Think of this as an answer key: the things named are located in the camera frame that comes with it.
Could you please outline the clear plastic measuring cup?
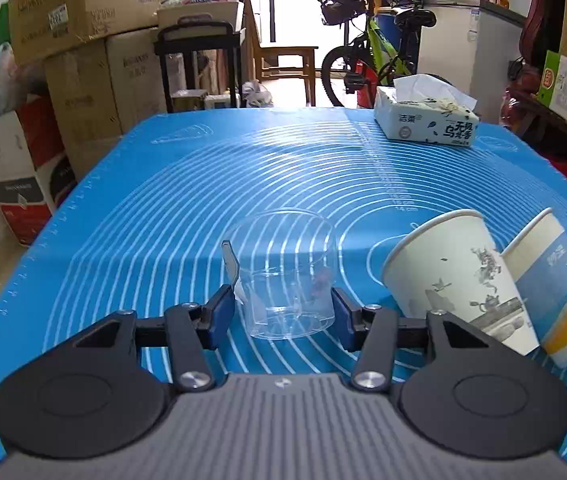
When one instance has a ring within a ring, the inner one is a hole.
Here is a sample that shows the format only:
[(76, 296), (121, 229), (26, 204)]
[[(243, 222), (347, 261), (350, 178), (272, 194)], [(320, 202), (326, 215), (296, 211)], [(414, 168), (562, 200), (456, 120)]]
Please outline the clear plastic measuring cup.
[(295, 208), (253, 214), (230, 226), (221, 253), (251, 337), (302, 338), (333, 324), (337, 242), (320, 214)]

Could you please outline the white paper cup ink drawing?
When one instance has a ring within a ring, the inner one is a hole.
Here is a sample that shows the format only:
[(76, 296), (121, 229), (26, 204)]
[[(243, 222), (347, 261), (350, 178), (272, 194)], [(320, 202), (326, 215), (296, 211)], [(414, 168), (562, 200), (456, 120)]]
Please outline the white paper cup ink drawing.
[(382, 282), (407, 318), (456, 315), (523, 356), (539, 347), (515, 279), (483, 214), (440, 214), (404, 237), (385, 260)]

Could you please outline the blue yellow paper cup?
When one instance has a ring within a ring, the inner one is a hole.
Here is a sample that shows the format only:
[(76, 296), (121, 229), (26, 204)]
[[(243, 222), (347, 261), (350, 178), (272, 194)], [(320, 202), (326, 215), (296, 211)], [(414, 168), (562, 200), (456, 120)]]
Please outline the blue yellow paper cup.
[(567, 231), (546, 208), (501, 253), (541, 348), (567, 367)]

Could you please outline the blue silicone baking mat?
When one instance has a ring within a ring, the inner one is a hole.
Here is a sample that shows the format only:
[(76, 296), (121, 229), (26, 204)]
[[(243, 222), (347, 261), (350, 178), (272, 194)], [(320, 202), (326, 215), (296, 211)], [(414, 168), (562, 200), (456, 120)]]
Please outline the blue silicone baking mat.
[(567, 230), (567, 179), (494, 125), (454, 148), (390, 141), (369, 110), (158, 115), (76, 186), (6, 283), (0, 380), (111, 312), (207, 299), (225, 278), (222, 238), (265, 211), (327, 219), (337, 284), (390, 306), (383, 261), (420, 224), (474, 209), (505, 247), (545, 208)]

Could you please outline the white red appliance box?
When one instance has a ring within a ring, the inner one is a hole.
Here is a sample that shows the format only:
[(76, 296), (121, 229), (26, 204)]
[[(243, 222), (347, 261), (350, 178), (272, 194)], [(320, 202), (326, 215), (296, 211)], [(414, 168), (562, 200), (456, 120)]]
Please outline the white red appliance box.
[(33, 244), (76, 183), (48, 96), (0, 116), (0, 212), (21, 245)]

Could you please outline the white tissue box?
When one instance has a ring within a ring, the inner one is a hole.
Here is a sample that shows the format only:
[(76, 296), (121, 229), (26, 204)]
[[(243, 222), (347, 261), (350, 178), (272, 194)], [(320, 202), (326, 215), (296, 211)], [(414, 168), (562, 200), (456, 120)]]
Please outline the white tissue box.
[(391, 141), (469, 148), (479, 118), (477, 100), (434, 76), (418, 74), (377, 87), (375, 119)]

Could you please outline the lower brown cardboard box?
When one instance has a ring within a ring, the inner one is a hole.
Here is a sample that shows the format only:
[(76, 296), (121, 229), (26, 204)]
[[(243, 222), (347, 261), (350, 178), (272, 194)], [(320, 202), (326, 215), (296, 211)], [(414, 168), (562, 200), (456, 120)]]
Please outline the lower brown cardboard box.
[(156, 33), (145, 28), (108, 36), (44, 61), (54, 114), (77, 179), (135, 125), (166, 112)]

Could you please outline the plastic bag on boxes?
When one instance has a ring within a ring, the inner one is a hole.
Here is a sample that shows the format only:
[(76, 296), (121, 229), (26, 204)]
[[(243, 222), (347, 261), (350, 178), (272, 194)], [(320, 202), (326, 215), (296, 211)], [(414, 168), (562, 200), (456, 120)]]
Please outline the plastic bag on boxes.
[(0, 44), (0, 116), (16, 110), (30, 96), (46, 96), (48, 84), (41, 62), (19, 66), (12, 46)]

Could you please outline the green white carton box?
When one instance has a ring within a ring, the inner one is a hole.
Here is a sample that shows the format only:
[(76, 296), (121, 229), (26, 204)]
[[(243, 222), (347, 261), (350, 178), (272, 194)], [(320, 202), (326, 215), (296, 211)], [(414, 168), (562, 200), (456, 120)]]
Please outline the green white carton box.
[(547, 51), (536, 99), (567, 122), (567, 56)]

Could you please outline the green bicycle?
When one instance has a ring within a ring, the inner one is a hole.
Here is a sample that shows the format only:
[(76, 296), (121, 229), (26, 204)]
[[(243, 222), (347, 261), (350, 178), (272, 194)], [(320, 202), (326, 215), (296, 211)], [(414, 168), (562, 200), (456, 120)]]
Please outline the green bicycle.
[(341, 76), (347, 94), (362, 96), (364, 107), (370, 107), (379, 86), (392, 87), (396, 79), (416, 73), (409, 47), (418, 41), (422, 29), (436, 24), (435, 14), (420, 3), (399, 11), (394, 16), (399, 42), (393, 46), (375, 22), (375, 0), (320, 0), (320, 8), (323, 23), (329, 26), (349, 24), (361, 15), (366, 18), (363, 31), (330, 50), (321, 63), (323, 90), (336, 107), (343, 103), (332, 86), (335, 74)]

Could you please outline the white chest freezer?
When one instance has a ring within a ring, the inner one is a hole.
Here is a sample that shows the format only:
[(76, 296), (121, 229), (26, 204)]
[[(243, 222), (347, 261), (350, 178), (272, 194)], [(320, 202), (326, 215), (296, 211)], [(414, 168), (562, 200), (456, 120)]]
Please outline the white chest freezer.
[(436, 24), (421, 30), (419, 72), (472, 96), (477, 116), (497, 124), (525, 18), (487, 0), (425, 0), (425, 9)]

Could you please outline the wooden chair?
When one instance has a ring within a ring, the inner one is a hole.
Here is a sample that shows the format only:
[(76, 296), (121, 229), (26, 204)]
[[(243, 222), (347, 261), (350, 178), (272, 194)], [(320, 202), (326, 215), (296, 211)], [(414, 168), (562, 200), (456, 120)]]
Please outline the wooden chair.
[(305, 103), (317, 104), (316, 46), (265, 44), (259, 37), (253, 0), (242, 0), (245, 44), (242, 62), (246, 79), (265, 82), (278, 79), (298, 79), (303, 82)]

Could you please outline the black metal rack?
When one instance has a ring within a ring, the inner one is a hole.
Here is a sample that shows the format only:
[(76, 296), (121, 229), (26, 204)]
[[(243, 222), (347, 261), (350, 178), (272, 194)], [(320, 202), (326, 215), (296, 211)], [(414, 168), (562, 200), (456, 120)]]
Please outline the black metal rack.
[(181, 54), (184, 58), (186, 89), (193, 90), (198, 82), (198, 54), (203, 51), (222, 51), (226, 55), (226, 72), (229, 82), (230, 106), (246, 107), (242, 96), (241, 47), (245, 29), (234, 30), (227, 21), (188, 22), (160, 28), (154, 41), (154, 53), (161, 68), (161, 81), (167, 113), (174, 113), (172, 87), (169, 82), (167, 59)]

